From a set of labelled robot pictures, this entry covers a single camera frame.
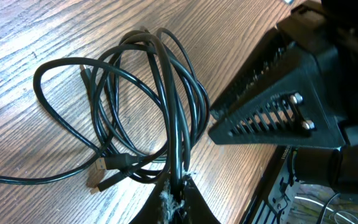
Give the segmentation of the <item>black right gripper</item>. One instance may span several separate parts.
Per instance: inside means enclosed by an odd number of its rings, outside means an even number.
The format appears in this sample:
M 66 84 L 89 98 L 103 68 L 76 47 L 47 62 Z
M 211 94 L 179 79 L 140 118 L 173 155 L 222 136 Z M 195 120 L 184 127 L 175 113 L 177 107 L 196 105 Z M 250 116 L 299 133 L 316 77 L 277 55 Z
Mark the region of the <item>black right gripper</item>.
M 268 30 L 210 107 L 215 144 L 358 144 L 358 1 L 306 1 Z

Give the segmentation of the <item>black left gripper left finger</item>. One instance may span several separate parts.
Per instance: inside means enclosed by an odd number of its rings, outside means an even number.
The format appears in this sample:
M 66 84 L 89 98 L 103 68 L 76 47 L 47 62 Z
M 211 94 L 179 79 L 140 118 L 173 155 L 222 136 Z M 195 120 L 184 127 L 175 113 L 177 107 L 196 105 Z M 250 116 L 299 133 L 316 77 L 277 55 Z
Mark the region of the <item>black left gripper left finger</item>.
M 130 224 L 169 224 L 175 212 L 175 199 L 170 190 L 170 175 L 163 174 L 144 206 Z

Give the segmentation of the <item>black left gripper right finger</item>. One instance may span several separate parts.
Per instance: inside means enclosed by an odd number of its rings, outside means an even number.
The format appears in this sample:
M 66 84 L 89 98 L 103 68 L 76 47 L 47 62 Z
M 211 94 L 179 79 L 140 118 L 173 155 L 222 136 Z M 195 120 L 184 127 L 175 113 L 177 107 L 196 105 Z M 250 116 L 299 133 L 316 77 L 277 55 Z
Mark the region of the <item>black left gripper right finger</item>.
M 183 177 L 183 184 L 181 191 L 183 203 L 178 222 L 182 224 L 220 224 L 190 175 Z

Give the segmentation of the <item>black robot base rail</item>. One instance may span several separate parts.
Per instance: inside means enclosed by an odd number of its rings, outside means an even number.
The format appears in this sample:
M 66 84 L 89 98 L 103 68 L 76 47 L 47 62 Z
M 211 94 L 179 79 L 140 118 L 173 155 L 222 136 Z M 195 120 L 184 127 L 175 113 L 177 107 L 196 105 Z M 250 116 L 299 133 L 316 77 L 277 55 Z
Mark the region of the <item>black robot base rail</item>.
M 329 187 L 358 204 L 358 145 L 342 149 L 278 146 L 240 223 L 284 223 L 301 184 Z

